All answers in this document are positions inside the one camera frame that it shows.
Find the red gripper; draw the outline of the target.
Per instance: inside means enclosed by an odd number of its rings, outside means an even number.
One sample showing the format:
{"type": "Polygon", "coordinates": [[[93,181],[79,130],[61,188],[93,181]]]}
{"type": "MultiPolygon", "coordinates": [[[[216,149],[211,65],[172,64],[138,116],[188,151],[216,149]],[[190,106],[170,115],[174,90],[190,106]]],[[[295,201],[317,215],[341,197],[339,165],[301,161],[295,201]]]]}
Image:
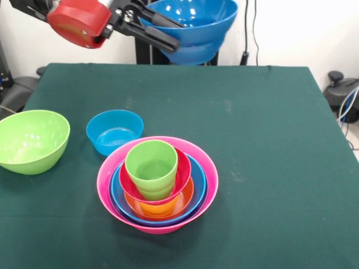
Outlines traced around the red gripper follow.
{"type": "MultiPolygon", "coordinates": [[[[152,10],[143,2],[120,2],[124,11],[133,11],[155,26],[184,28],[179,22],[152,10]]],[[[96,49],[105,41],[102,32],[112,13],[99,1],[59,1],[54,3],[47,14],[47,22],[52,29],[67,41],[80,47],[96,49]]],[[[143,27],[136,22],[121,21],[114,26],[115,31],[133,36],[167,53],[174,53],[180,41],[152,26],[143,27]]]]}

